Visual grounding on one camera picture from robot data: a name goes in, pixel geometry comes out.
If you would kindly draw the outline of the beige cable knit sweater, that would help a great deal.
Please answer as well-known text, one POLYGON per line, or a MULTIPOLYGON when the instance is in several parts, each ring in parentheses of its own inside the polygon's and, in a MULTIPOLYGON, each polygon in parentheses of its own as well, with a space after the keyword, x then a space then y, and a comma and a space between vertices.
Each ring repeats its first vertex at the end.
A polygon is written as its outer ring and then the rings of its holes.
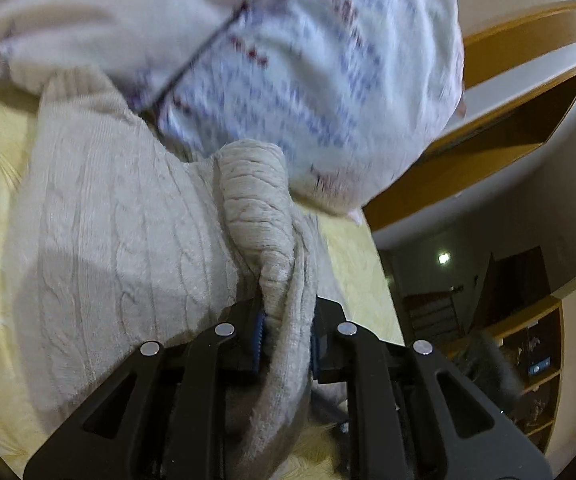
POLYGON ((281 149, 183 162, 97 70, 53 74, 3 261, 30 402, 54 431, 146 340, 180 344, 261 294, 269 365, 228 403, 237 479, 274 479, 304 423, 317 298, 341 300, 281 149))

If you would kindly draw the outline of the wooden bookshelf unit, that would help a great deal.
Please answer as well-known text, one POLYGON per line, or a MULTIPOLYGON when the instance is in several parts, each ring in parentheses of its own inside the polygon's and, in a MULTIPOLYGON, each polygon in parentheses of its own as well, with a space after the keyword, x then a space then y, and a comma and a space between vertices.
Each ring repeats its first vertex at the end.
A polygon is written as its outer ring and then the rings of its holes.
POLYGON ((484 332, 495 340, 522 380, 522 398, 510 419, 540 452, 546 452, 560 400, 562 302, 547 296, 484 332))

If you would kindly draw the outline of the yellow patterned bedsheet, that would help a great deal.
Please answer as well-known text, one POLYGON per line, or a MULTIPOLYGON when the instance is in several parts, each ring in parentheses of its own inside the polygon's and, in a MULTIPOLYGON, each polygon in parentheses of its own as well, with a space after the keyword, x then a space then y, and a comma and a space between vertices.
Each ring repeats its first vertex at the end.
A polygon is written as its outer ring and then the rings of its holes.
MULTIPOLYGON (((8 231, 10 207, 26 173, 36 133, 38 101, 23 92, 0 89, 0 262, 8 231)), ((368 226, 317 214, 326 242, 339 298, 349 318, 383 340, 404 338, 380 258, 368 226)), ((15 346, 14 320, 3 298, 0 268, 0 458, 15 474, 45 437, 26 395, 15 346)))

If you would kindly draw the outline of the blue floral tree pillow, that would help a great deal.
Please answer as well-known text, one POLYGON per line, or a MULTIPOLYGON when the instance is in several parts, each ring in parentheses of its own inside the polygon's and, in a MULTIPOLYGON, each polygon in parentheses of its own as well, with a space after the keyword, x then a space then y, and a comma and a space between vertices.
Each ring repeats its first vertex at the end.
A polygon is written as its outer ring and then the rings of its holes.
POLYGON ((207 157, 256 140, 291 191, 363 208, 443 133, 463 96, 457 0, 253 0, 166 88, 163 140, 207 157))

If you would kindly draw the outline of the pink floral pillow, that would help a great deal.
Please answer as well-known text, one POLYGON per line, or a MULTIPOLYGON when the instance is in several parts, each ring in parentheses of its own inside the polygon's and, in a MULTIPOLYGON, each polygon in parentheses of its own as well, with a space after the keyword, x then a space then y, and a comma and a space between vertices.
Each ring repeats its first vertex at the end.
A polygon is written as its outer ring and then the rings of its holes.
POLYGON ((0 0, 0 80, 41 94, 92 66, 149 106, 245 0, 0 0))

